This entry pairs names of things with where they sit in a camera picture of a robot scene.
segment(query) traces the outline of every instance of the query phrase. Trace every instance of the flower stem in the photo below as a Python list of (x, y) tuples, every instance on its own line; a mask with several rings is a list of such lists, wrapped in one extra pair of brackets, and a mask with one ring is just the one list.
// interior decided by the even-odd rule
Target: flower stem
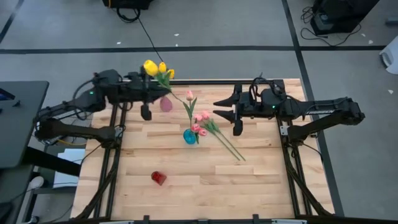
[(181, 101), (181, 103), (183, 103), (183, 101), (182, 100), (180, 100), (180, 98), (178, 98), (176, 95), (174, 95), (174, 93), (173, 93), (173, 91), (172, 91), (172, 89), (171, 88), (169, 88), (169, 87), (167, 87), (167, 86), (165, 86), (163, 83), (161, 83), (161, 82), (159, 82), (159, 84), (162, 86), (162, 87), (164, 87), (164, 88), (166, 88), (166, 89), (168, 89), (168, 90), (170, 90), (170, 93), (174, 96), (174, 98), (176, 98), (176, 99), (178, 99), (179, 101)]
[(231, 144), (231, 142), (224, 136), (224, 134), (223, 133), (221, 133), (221, 132), (219, 132), (223, 137), (224, 137), (224, 139), (232, 146), (232, 148), (234, 148), (234, 150), (236, 151), (236, 153), (238, 153), (238, 155), (240, 155), (240, 157), (242, 157), (242, 159), (244, 160), (244, 161), (246, 161), (246, 159), (239, 153), (239, 151)]
[(231, 149), (223, 142), (223, 140), (220, 139), (220, 137), (218, 137), (218, 136), (216, 135), (216, 133), (212, 133), (212, 134), (213, 134), (214, 136), (216, 136), (216, 137), (218, 138), (218, 140), (220, 140), (221, 143), (223, 143), (223, 145), (228, 149), (228, 151), (229, 151), (230, 153), (232, 153), (232, 155), (234, 155), (235, 158), (237, 158), (237, 160), (240, 161), (240, 159), (235, 155), (235, 153), (234, 153), (233, 151), (231, 151)]
[[(191, 110), (191, 101), (189, 101), (189, 109)], [(192, 127), (192, 114), (191, 114), (191, 117), (189, 119), (189, 127)]]

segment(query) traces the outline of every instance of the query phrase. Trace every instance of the yellow tulip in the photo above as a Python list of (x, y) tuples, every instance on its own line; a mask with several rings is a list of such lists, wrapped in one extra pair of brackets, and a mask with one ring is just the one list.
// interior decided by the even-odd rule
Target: yellow tulip
[(153, 62), (151, 60), (146, 60), (144, 62), (144, 69), (145, 69), (145, 72), (150, 76), (155, 76), (159, 73), (159, 69), (157, 68), (157, 65), (155, 64), (155, 62)]
[(159, 71), (164, 73), (164, 72), (166, 72), (166, 69), (167, 69), (166, 64), (164, 62), (161, 62), (159, 64)]
[(167, 71), (167, 73), (169, 73), (170, 74), (170, 79), (173, 79), (174, 78), (174, 69), (170, 69), (169, 71)]

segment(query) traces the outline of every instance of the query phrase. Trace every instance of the black table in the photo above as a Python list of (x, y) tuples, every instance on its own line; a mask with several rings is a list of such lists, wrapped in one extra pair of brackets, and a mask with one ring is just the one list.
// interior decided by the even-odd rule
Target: black table
[(48, 87), (45, 81), (0, 82), (0, 202), (12, 200), (6, 223), (17, 220), (34, 166), (77, 176), (80, 172), (76, 163), (27, 146)]

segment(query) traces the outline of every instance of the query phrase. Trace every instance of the black cable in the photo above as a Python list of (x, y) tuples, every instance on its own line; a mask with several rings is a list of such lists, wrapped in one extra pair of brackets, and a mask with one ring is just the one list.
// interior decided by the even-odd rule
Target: black cable
[[(354, 31), (354, 32), (348, 34), (347, 37), (344, 38), (343, 41), (341, 41), (340, 43), (335, 44), (335, 45), (332, 45), (332, 44), (330, 44), (329, 42), (325, 41), (324, 38), (327, 38), (327, 37), (320, 37), (320, 36), (316, 35), (315, 33), (313, 33), (312, 31), (310, 31), (308, 28), (303, 28), (303, 29), (300, 31), (300, 35), (301, 35), (301, 38), (303, 38), (303, 39), (305, 39), (305, 40), (322, 40), (323, 42), (325, 42), (325, 43), (326, 43), (327, 45), (329, 45), (330, 47), (337, 47), (337, 46), (339, 46), (339, 45), (345, 43), (351, 35), (356, 34), (357, 32), (359, 32), (359, 31), (362, 29), (362, 26), (361, 26), (360, 23), (358, 23), (358, 26), (359, 26), (359, 29), (358, 29), (357, 31)], [(304, 37), (304, 36), (303, 36), (303, 31), (304, 31), (304, 30), (309, 31), (312, 35), (315, 36), (315, 38), (306, 38), (306, 37)]]
[[(308, 148), (310, 148), (310, 149), (316, 151), (316, 152), (319, 154), (319, 156), (320, 156), (320, 158), (321, 158), (321, 161), (323, 162), (323, 156), (322, 156), (322, 154), (321, 154), (320, 151), (316, 150), (314, 147), (311, 147), (311, 146), (305, 144), (304, 142), (302, 142), (302, 144), (303, 144), (303, 146), (307, 146)], [(297, 153), (299, 153), (299, 148), (298, 148), (298, 147), (293, 147), (291, 144), (289, 144), (289, 146), (292, 148), (292, 152), (290, 153), (290, 155), (291, 155), (293, 158), (295, 158), (296, 155), (297, 155)]]
[(145, 33), (147, 34), (148, 39), (149, 39), (150, 43), (152, 44), (152, 47), (154, 48), (154, 50), (155, 50), (157, 56), (159, 56), (160, 60), (163, 62), (162, 57), (160, 56), (160, 54), (159, 54), (158, 51), (156, 50), (156, 47), (155, 47), (155, 45), (154, 45), (154, 43), (153, 43), (151, 37), (149, 36), (147, 30), (145, 29), (144, 25), (142, 24), (140, 18), (138, 18), (138, 22), (141, 24), (142, 28), (144, 29)]
[(138, 14), (136, 13), (136, 17), (135, 18), (127, 18), (125, 15), (122, 15), (120, 13), (120, 8), (132, 8), (134, 9), (135, 5), (134, 5), (134, 1), (129, 0), (129, 1), (119, 1), (118, 5), (116, 7), (116, 14), (119, 16), (120, 20), (122, 20), (125, 23), (132, 23), (135, 22), (139, 16), (141, 15), (141, 10), (137, 8)]
[[(314, 15), (315, 15), (315, 14), (313, 13), (313, 11), (312, 11), (312, 7), (311, 7), (311, 6), (305, 7), (305, 8), (302, 10), (302, 12), (303, 12), (303, 14), (300, 16), (300, 18), (301, 18), (301, 20), (303, 20), (304, 24), (309, 23), (309, 22), (311, 21), (311, 19), (312, 19), (312, 18), (314, 17)], [(303, 29), (301, 29), (300, 35), (301, 35), (301, 38), (303, 38), (303, 39), (305, 39), (305, 40), (322, 40), (324, 43), (326, 43), (326, 44), (329, 45), (330, 47), (337, 47), (337, 46), (339, 46), (339, 45), (345, 43), (351, 35), (358, 33), (358, 32), (362, 29), (362, 26), (361, 26), (360, 23), (358, 23), (358, 26), (359, 26), (359, 29), (358, 29), (357, 31), (352, 31), (350, 34), (348, 34), (348, 35), (346, 36), (346, 38), (343, 39), (343, 41), (341, 41), (341, 42), (338, 43), (338, 44), (334, 44), (334, 45), (333, 45), (333, 44), (330, 44), (329, 42), (327, 42), (327, 41), (325, 40), (325, 39), (328, 38), (328, 37), (322, 37), (322, 36), (316, 35), (314, 32), (312, 32), (310, 29), (308, 29), (308, 28), (306, 28), (306, 27), (303, 28)], [(314, 38), (306, 38), (306, 37), (304, 37), (304, 36), (303, 36), (303, 31), (305, 31), (305, 30), (307, 30), (309, 33), (311, 33), (311, 34), (314, 35), (315, 37), (314, 37)]]
[[(91, 116), (93, 114), (93, 112), (91, 112), (91, 113), (89, 113), (88, 115), (87, 115), (87, 118), (89, 117), (89, 116)], [(75, 115), (74, 113), (71, 113), (71, 114), (69, 114), (69, 115), (65, 115), (65, 116), (63, 116), (63, 117), (61, 117), (61, 118), (57, 118), (57, 120), (62, 120), (62, 119), (65, 119), (65, 118), (70, 118), (70, 117), (72, 117), (73, 115)]]
[[(83, 120), (86, 120), (87, 117), (90, 115), (90, 114), (87, 115), (87, 112), (86, 112), (86, 111), (83, 111), (82, 108), (80, 108), (80, 107), (78, 107), (78, 106), (76, 106), (76, 105), (70, 105), (70, 106), (74, 107), (74, 111), (76, 111), (76, 109), (78, 109), (78, 110), (80, 110), (79, 113), (81, 113), (81, 112), (84, 112), (84, 113), (85, 113), (85, 118), (83, 118)], [(47, 116), (47, 115), (49, 115), (49, 114), (52, 114), (52, 113), (54, 113), (54, 112), (56, 112), (56, 111), (58, 111), (58, 110), (64, 110), (64, 108), (59, 108), (59, 109), (57, 109), (57, 110), (48, 111), (48, 112), (42, 114), (42, 115), (39, 116), (39, 117), (36, 116), (35, 119), (33, 119), (33, 123), (35, 123), (35, 131), (38, 131), (38, 129), (37, 129), (37, 123), (40, 122), (40, 120), (41, 120), (43, 117), (45, 117), (45, 116)], [(62, 118), (59, 118), (59, 119), (57, 118), (57, 119), (58, 119), (58, 120), (61, 120), (61, 119), (67, 118), (67, 117), (69, 117), (69, 116), (65, 116), (65, 117), (62, 117)]]
[(79, 90), (80, 89), (82, 89), (85, 85), (87, 85), (87, 84), (89, 84), (89, 83), (91, 83), (93, 80), (87, 80), (87, 81), (85, 81), (84, 83), (82, 83), (76, 90), (75, 90), (75, 92), (73, 93), (73, 97), (72, 97), (72, 102), (75, 104), (75, 109), (73, 110), (73, 112), (75, 112), (75, 114), (76, 114), (76, 117), (79, 119), (79, 120), (82, 120), (82, 121), (84, 121), (85, 119), (87, 119), (87, 114), (85, 113), (85, 118), (83, 119), (83, 118), (81, 118), (81, 116), (77, 113), (77, 106), (76, 106), (76, 102), (75, 102), (75, 100), (76, 100), (76, 96), (77, 96), (77, 93), (79, 92)]
[[(65, 183), (56, 183), (56, 184), (52, 184), (52, 185), (57, 185), (57, 184), (77, 184), (77, 183), (76, 182), (65, 182)], [(23, 194), (26, 194), (27, 192), (31, 192), (31, 191), (39, 189), (39, 188), (41, 188), (41, 187), (35, 187), (33, 189), (25, 190), (22, 193), (18, 194), (17, 196), (13, 197), (9, 202), (12, 202), (13, 200), (19, 198)]]
[(85, 159), (86, 159), (89, 155), (91, 155), (93, 152), (95, 152), (97, 149), (99, 149), (101, 146), (102, 146), (102, 143), (101, 143), (99, 146), (95, 147), (95, 149), (93, 149), (90, 153), (88, 153), (84, 158), (78, 159), (78, 160), (75, 160), (75, 161), (72, 161), (72, 162), (81, 161), (80, 165), (82, 165), (83, 162), (85, 161)]
[(314, 147), (311, 147), (311, 146), (305, 144), (304, 142), (302, 144), (303, 144), (303, 146), (307, 146), (308, 148), (310, 148), (310, 149), (314, 150), (315, 152), (317, 152), (319, 154), (319, 156), (321, 157), (321, 161), (323, 162), (323, 156), (322, 156), (322, 153), (320, 151), (316, 150)]
[(73, 208), (73, 203), (70, 205), (70, 207), (68, 208), (68, 210), (66, 210), (65, 213), (63, 213), (63, 215), (61, 215), (60, 217), (54, 218), (53, 220), (50, 220), (50, 221), (48, 221), (48, 222), (43, 222), (43, 223), (41, 223), (41, 224), (49, 224), (49, 223), (53, 223), (53, 222), (56, 222), (56, 221), (60, 220), (60, 219), (63, 218), (63, 217), (69, 212), (69, 210), (71, 210), (72, 208)]
[(253, 81), (251, 82), (250, 86), (249, 86), (249, 92), (251, 92), (251, 94), (252, 94), (252, 96), (253, 96), (253, 98), (254, 98), (254, 103), (257, 102), (257, 97), (258, 97), (258, 96), (261, 96), (261, 95), (258, 93), (258, 84), (259, 84), (258, 80), (261, 80), (261, 81), (264, 82), (264, 83), (261, 83), (261, 84), (267, 84), (267, 85), (269, 85), (270, 88), (271, 88), (272, 93), (273, 93), (275, 96), (278, 96), (278, 94), (275, 92), (275, 85), (276, 85), (275, 82), (274, 82), (273, 80), (267, 80), (266, 78), (263, 78), (263, 77), (261, 77), (261, 76), (262, 76), (262, 73), (260, 74), (259, 77), (254, 78)]
[[(120, 138), (120, 136), (122, 135), (123, 132), (125, 132), (126, 130), (126, 126), (125, 125), (116, 125), (115, 128), (117, 127), (122, 127), (122, 131), (116, 136), (116, 138)], [(76, 217), (76, 218), (83, 218), (83, 217), (88, 217), (90, 216), (90, 213), (92, 212), (92, 210), (94, 209), (94, 206), (96, 203), (98, 203), (98, 198), (101, 197), (99, 195), (100, 190), (103, 190), (104, 187), (107, 187), (107, 185), (109, 184), (109, 181), (107, 182), (107, 178), (111, 177), (112, 175), (117, 175), (116, 173), (116, 168), (117, 168), (117, 164), (114, 163), (111, 166), (110, 171), (108, 172), (105, 181), (103, 182), (102, 185), (98, 186), (98, 190), (96, 191), (96, 193), (94, 194), (94, 197), (91, 199), (90, 203), (83, 209), (83, 211)]]
[(303, 22), (305, 24), (309, 23), (314, 15), (314, 13), (312, 11), (312, 6), (307, 6), (307, 7), (303, 8), (302, 12), (303, 12), (303, 14), (300, 16), (300, 19), (303, 20)]

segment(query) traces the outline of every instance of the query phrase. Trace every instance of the wooden tabletop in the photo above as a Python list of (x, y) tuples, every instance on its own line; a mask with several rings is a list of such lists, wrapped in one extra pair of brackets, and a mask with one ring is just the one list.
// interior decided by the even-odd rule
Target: wooden tabletop
[[(284, 81), (289, 95), (305, 100), (299, 79)], [(248, 85), (244, 85), (243, 90), (247, 89)], [(187, 90), (198, 98), (197, 113), (229, 110), (213, 106), (213, 102), (229, 97), (233, 85), (173, 86), (173, 92), (181, 99), (185, 99)], [(112, 220), (142, 220), (144, 215), (150, 215), (151, 220), (247, 219), (253, 214), (260, 218), (294, 217), (275, 119), (243, 118), (242, 135), (233, 136), (233, 125), (211, 114), (223, 134), (246, 158), (246, 162), (237, 161), (211, 134), (200, 138), (199, 145), (185, 143), (182, 133), (189, 128), (188, 116), (181, 102), (171, 95), (169, 98), (173, 102), (169, 113), (161, 112), (159, 102), (150, 105), (152, 121), (141, 118), (139, 103), (127, 113)], [(109, 106), (94, 114), (92, 125), (107, 126), (110, 116)], [(305, 121), (299, 118), (294, 124), (307, 122), (308, 117)], [(305, 143), (317, 148), (314, 138)], [(94, 140), (88, 141), (86, 154), (97, 145)], [(325, 209), (333, 212), (319, 154), (305, 146), (299, 147), (299, 151), (308, 188)], [(98, 188), (103, 154), (104, 150), (99, 149), (83, 163), (72, 217), (84, 209)], [(150, 177), (156, 170), (167, 175), (163, 186)], [(301, 194), (296, 188), (303, 213)], [(103, 200), (102, 215), (105, 208)]]

